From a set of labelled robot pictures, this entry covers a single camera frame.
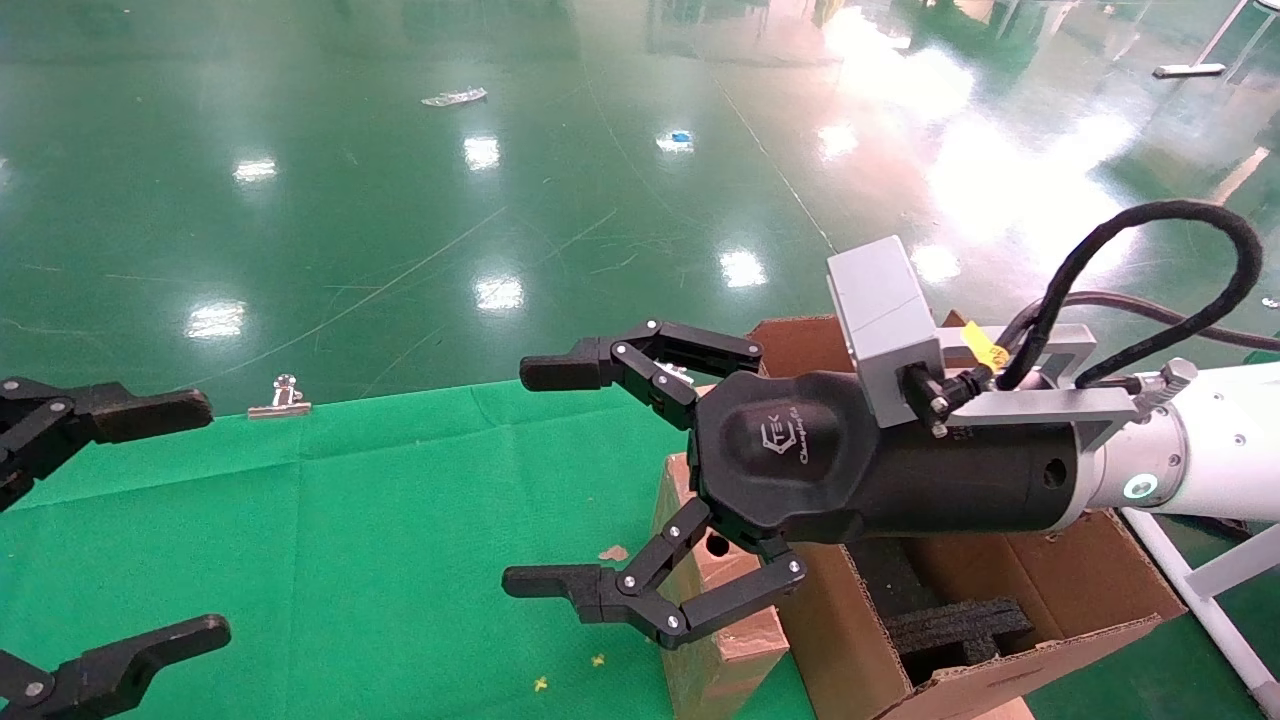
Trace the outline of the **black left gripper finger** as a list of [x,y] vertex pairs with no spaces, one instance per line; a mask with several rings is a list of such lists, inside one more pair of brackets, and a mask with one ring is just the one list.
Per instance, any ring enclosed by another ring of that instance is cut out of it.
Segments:
[[1,510],[23,500],[91,443],[120,445],[212,423],[198,389],[138,396],[118,382],[74,388],[28,378],[1,387]]
[[3,719],[109,719],[136,708],[168,666],[230,643],[229,621],[207,614],[87,650],[46,671],[1,652]]

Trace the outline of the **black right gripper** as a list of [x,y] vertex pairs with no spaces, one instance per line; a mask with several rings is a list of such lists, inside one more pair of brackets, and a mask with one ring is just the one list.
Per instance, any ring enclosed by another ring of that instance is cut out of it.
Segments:
[[698,401],[691,442],[710,524],[742,547],[1046,530],[1078,469],[1068,424],[882,428],[856,375],[837,372],[737,372]]

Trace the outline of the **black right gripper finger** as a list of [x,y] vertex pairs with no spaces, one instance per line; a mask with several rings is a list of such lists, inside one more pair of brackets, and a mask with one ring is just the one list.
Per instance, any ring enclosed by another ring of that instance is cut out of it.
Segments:
[[806,577],[806,565],[778,536],[755,548],[763,564],[682,603],[659,588],[713,527],[716,511],[691,498],[622,570],[599,564],[512,566],[502,588],[515,598],[563,598],[582,624],[627,624],[664,650],[677,650],[777,605]]
[[646,320],[617,336],[582,338],[566,354],[522,357],[518,378],[531,392],[618,386],[677,430],[690,430],[700,395],[672,366],[726,378],[758,372],[763,347],[750,340],[672,322]]

